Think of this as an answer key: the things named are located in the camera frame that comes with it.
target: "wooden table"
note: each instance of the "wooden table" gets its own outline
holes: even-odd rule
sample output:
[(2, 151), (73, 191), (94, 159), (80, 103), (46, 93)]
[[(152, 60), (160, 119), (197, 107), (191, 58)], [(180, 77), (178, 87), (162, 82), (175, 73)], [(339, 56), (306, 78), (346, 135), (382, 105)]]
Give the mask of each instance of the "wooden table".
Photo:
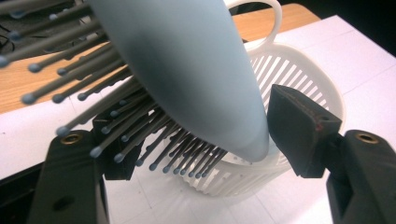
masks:
[[(298, 4), (289, 4), (282, 7), (283, 21), (280, 32), (288, 31), (297, 27), (307, 25), (320, 18), (309, 11), (307, 8)], [(263, 9), (233, 17), (234, 22), (242, 38), (252, 41), (266, 37), (274, 24), (274, 11)], [(56, 70), (70, 62), (61, 61), (45, 68), (41, 73), (34, 75), (27, 71), (27, 65), (33, 62), (39, 62), (48, 57), (47, 55), (34, 57), (12, 63), (7, 68), (0, 70), (0, 114), (11, 110), (24, 107), (20, 101), (21, 96), (26, 92), (38, 89), (46, 83), (57, 78)], [(37, 102), (48, 101), (52, 94), (41, 98)]]

